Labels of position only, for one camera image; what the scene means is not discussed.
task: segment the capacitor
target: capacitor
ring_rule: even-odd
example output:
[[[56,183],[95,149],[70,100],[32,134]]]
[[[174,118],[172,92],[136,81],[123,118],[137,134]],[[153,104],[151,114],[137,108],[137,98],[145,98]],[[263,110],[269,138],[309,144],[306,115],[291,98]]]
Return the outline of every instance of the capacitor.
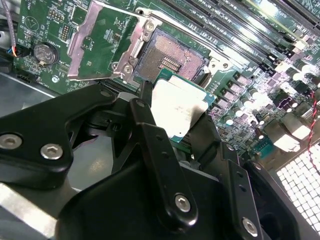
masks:
[[[289,106],[289,104],[284,105],[283,109],[287,112],[287,113],[291,113],[292,112],[292,108]]]
[[[232,109],[232,111],[234,112],[234,115],[235,115],[236,117],[238,117],[238,118],[240,118],[240,117],[244,114],[244,112],[241,111],[240,107],[238,107],[238,106],[235,106],[235,107]]]
[[[301,61],[297,66],[296,66],[297,69],[299,69],[301,72],[303,73],[310,73],[311,72],[311,68],[312,66]]]
[[[250,108],[252,106],[252,102],[246,96],[241,99],[241,103],[245,108]]]
[[[258,90],[255,89],[255,88],[250,89],[250,90],[249,90],[249,94],[250,94],[250,96],[251,96],[253,99],[255,99],[255,100],[261,98],[261,93],[258,92]]]
[[[232,126],[234,124],[234,121],[232,120],[232,118],[230,116],[225,116],[224,122],[225,122],[225,124],[227,124],[229,126]]]
[[[292,67],[288,68],[288,70],[286,71],[286,74],[288,74],[288,76],[292,78],[292,80],[294,81],[298,81],[304,78],[303,73],[298,72],[296,69]]]
[[[252,121],[250,122],[250,124],[251,124],[252,127],[257,126],[257,122],[256,122],[255,120],[252,120]]]
[[[265,135],[259,128],[256,127],[254,132],[258,139],[264,139]]]
[[[255,119],[256,119],[256,121],[258,122],[259,125],[265,124],[265,121],[264,121],[264,119],[263,119],[263,117],[261,116],[260,113],[257,113],[255,115]]]
[[[295,109],[298,106],[298,103],[293,99],[289,102],[289,104],[293,109]]]
[[[42,67],[55,64],[59,60],[58,50],[48,42],[37,43],[33,48],[33,56]]]
[[[313,76],[311,78],[311,82],[313,82],[318,88],[320,88],[320,77],[318,76]]]

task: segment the screw hole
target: screw hole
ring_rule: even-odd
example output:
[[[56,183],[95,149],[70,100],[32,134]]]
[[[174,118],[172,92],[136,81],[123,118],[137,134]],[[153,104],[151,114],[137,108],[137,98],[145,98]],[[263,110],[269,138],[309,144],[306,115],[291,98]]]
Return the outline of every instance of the screw hole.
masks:
[[[241,172],[239,172],[239,171],[237,171],[236,174],[238,174],[238,176],[239,176],[240,178],[243,178],[243,177],[244,177],[244,175],[243,175]]]
[[[161,137],[161,136],[159,136],[159,135],[157,135],[157,136],[155,136],[156,137],[156,139],[158,139],[159,141],[162,141],[163,140],[163,138]]]
[[[165,158],[165,159],[168,159],[169,158],[169,155],[166,151],[162,152],[162,156]]]
[[[242,186],[242,185],[239,185],[239,188],[242,190],[242,192],[246,192],[247,191],[247,189],[244,187],[244,186]]]

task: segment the green circuit board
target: green circuit board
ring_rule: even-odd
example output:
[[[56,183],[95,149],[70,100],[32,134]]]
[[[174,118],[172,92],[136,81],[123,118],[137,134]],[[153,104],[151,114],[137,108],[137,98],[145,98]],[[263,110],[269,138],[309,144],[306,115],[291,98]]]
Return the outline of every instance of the green circuit board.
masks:
[[[296,67],[299,61],[305,61],[314,66],[313,74],[320,72],[320,39],[318,28],[311,29],[297,17],[285,12],[280,6],[267,0],[104,0],[105,4],[128,11],[139,7],[161,11],[178,21],[194,33],[203,37],[218,51],[230,58],[232,67],[220,69],[213,75],[204,75],[205,90],[218,96],[216,101],[224,99],[227,105],[220,106],[218,102],[210,107],[208,113],[216,123],[223,140],[232,144],[240,154],[246,150],[259,152],[262,146],[270,148],[269,140],[260,141],[251,126],[255,119],[254,111],[259,112],[267,125],[273,119],[280,120],[286,111],[273,104],[280,88],[298,104],[306,98],[295,90],[295,83],[286,72],[275,72],[279,62]],[[47,67],[31,54],[24,58],[15,58],[16,69],[24,70],[38,76],[37,82],[59,94],[65,94],[83,88],[96,81],[74,81],[68,78],[71,58],[68,48],[73,34],[77,31],[87,16],[90,0],[22,0],[20,7],[20,24],[17,32],[17,43],[32,49],[39,43],[49,43],[58,51],[58,62]],[[295,1],[301,4],[316,18],[320,18],[320,3],[317,1]],[[112,64],[120,60],[123,52],[130,45],[130,37],[137,25],[137,18],[116,10],[104,8],[95,21],[92,32],[87,36],[81,48],[84,55],[78,69],[79,77],[94,78],[97,75],[111,76]],[[194,55],[201,56],[204,61],[210,60],[210,50],[187,36],[181,30],[162,24],[157,27],[181,46],[189,49]],[[286,55],[284,49],[295,48],[295,60]],[[236,83],[235,75],[241,75],[248,80],[243,85],[243,91],[234,93],[234,99],[225,99],[222,95],[228,89],[230,81]],[[135,76],[137,82],[143,81]],[[136,92],[137,86],[125,84],[120,78],[108,79],[121,86],[125,91]],[[255,88],[265,100],[245,108],[241,99],[248,96],[248,90]],[[235,117],[232,109],[240,106],[245,117]],[[225,122],[225,117],[233,119],[233,125]],[[188,148],[188,136],[182,141]]]

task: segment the red wire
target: red wire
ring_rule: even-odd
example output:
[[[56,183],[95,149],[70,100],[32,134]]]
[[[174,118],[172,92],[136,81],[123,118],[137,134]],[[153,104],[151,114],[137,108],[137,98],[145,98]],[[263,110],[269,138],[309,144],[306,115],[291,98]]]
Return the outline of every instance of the red wire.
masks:
[[[311,94],[311,98],[313,100],[313,113],[312,113],[312,122],[311,122],[311,126],[310,126],[310,133],[309,133],[309,138],[308,138],[308,153],[309,153],[309,157],[310,157],[310,163],[312,164],[313,168],[316,170],[316,172],[320,175],[320,171],[318,170],[317,166],[314,164],[314,160],[312,158],[312,153],[311,153],[311,141],[312,141],[312,137],[314,135],[314,128],[316,125],[316,118],[317,118],[317,99],[315,97],[315,93],[312,92]]]

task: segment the black plastic bracket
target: black plastic bracket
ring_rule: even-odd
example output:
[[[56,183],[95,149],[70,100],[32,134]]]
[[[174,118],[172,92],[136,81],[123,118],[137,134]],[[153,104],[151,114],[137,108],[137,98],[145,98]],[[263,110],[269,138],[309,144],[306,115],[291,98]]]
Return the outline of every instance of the black plastic bracket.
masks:
[[[0,118],[0,136],[13,134],[22,140],[15,149],[0,148],[0,182],[37,189],[63,184],[73,162],[70,138],[77,136],[88,114],[115,101],[109,90],[92,85]],[[47,144],[61,147],[62,156],[44,158],[41,148]]]
[[[221,141],[215,124],[206,114],[191,129],[190,143],[201,169],[217,177],[223,185],[225,234],[230,239],[262,240],[247,171],[239,166],[237,151]]]
[[[149,105],[142,99],[132,99],[129,105],[134,127],[117,161],[122,165],[129,161],[139,145],[160,221],[171,231],[185,231],[197,222],[198,208],[167,133],[156,126]]]

